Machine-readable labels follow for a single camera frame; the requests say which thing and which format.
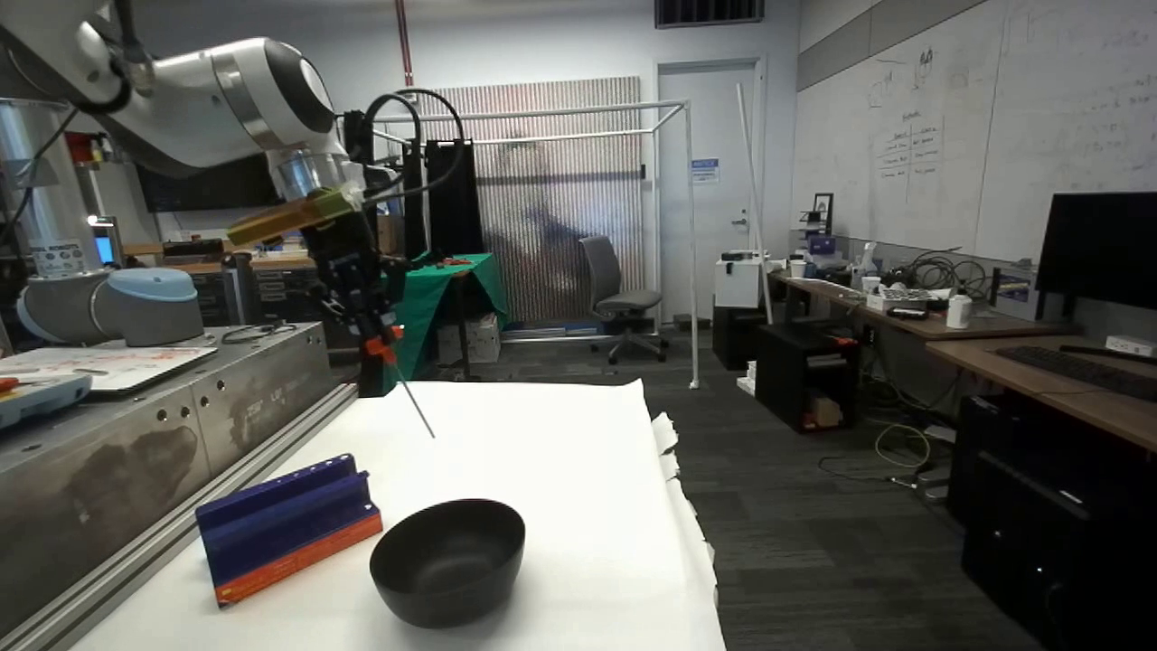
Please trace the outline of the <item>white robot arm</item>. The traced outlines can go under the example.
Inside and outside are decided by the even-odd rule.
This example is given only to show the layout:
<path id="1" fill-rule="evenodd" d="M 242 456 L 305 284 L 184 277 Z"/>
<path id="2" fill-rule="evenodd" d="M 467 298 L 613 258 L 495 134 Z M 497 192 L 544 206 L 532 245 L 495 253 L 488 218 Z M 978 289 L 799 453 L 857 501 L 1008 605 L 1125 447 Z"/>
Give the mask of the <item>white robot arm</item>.
<path id="1" fill-rule="evenodd" d="M 366 183 L 344 169 L 341 113 L 305 49 L 247 35 L 149 59 L 129 0 L 0 0 L 0 35 L 32 95 L 92 117 L 141 166 L 171 176 L 264 157 L 280 206 L 226 231 L 230 245 L 300 231 L 337 318 L 389 360 L 399 293 L 360 219 Z"/>

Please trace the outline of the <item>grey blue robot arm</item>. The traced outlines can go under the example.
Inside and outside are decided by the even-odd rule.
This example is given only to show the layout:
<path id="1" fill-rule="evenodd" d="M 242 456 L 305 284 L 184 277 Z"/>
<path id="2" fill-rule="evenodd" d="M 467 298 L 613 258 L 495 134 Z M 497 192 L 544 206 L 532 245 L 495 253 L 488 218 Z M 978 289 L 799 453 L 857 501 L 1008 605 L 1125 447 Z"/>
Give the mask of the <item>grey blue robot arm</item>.
<path id="1" fill-rule="evenodd" d="M 102 339 L 160 346 L 201 331 L 197 289 L 177 269 L 32 277 L 13 312 L 32 335 L 63 346 Z"/>

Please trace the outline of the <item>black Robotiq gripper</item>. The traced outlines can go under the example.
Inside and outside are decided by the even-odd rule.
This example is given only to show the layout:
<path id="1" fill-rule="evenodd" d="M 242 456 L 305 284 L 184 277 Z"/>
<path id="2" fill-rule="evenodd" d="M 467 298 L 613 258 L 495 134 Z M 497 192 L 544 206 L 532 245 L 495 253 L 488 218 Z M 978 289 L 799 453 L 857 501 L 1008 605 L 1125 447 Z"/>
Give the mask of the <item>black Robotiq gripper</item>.
<path id="1" fill-rule="evenodd" d="M 326 312 L 345 329 L 356 351 L 394 359 L 406 339 L 394 300 L 399 283 L 377 253 L 377 231 L 360 212 L 305 231 L 306 258 L 326 284 Z"/>

